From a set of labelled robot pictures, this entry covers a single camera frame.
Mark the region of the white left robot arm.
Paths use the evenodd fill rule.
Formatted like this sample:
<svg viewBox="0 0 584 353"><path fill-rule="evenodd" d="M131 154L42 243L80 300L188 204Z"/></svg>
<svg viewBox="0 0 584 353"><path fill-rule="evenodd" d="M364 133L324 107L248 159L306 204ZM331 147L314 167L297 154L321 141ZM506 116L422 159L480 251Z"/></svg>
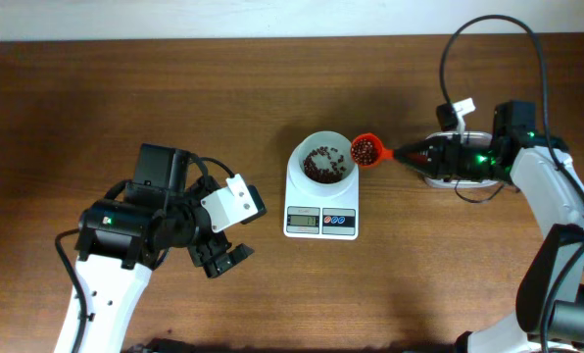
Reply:
<svg viewBox="0 0 584 353"><path fill-rule="evenodd" d="M82 212L74 262L62 240L56 250L73 285L56 351L118 352L152 273L173 248L216 278L253 254L224 232L263 216L259 191L229 173L225 186L209 174L208 159L181 149L142 144L131 179Z"/></svg>

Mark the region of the orange plastic scoop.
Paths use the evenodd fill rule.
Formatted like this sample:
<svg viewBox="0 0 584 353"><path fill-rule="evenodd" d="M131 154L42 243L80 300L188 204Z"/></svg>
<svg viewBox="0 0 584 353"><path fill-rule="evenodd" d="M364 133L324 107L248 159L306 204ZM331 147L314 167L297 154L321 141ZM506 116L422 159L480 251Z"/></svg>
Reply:
<svg viewBox="0 0 584 353"><path fill-rule="evenodd" d="M394 159L394 151L384 146L373 133L357 136L350 149L352 160L361 168L373 168L384 161Z"/></svg>

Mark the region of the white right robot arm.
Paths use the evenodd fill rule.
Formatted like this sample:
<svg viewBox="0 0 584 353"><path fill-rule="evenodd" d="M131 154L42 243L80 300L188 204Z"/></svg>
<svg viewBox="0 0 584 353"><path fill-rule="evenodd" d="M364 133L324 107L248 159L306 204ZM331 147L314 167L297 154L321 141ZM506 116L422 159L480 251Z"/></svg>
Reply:
<svg viewBox="0 0 584 353"><path fill-rule="evenodd" d="M404 145L393 157L430 178L517 187L543 234L514 311L489 328L465 332L456 351L584 351L584 186L565 143L538 132L534 104L498 105L487 146L453 133Z"/></svg>

